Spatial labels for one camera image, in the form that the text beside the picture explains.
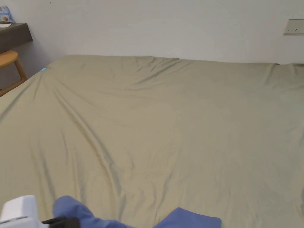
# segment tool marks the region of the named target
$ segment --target desk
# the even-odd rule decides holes
[[[7,28],[0,28],[0,53],[32,40],[33,38],[26,23],[15,23]]]

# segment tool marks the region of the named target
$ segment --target wooden chair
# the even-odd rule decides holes
[[[9,65],[11,63],[15,63],[17,71],[18,71],[18,73],[20,75],[20,81],[18,81],[15,84],[12,84],[8,88],[0,89],[0,97],[2,97],[4,94],[6,94],[7,92],[9,92],[12,89],[16,88],[17,86],[21,85],[22,83],[24,83],[27,80],[26,75],[24,73],[24,70],[23,70],[23,68],[22,68],[22,66],[21,66],[21,64],[19,62],[18,53],[17,52],[15,52],[15,51],[7,51],[5,53],[0,54],[0,68],[6,67],[7,65]]]

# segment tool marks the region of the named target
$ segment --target electrical outlet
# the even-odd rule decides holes
[[[304,34],[304,19],[289,19],[284,35]]]

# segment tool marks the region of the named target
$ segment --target black handle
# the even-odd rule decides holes
[[[67,219],[65,217],[59,217],[43,221],[42,223],[49,224],[49,228],[81,228],[78,218]]]

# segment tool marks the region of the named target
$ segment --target blue towel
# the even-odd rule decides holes
[[[84,204],[70,196],[63,196],[55,201],[53,215],[55,218],[77,217],[81,228],[133,228],[116,220],[96,218]],[[177,208],[154,228],[221,228],[221,223],[219,218],[199,215]]]

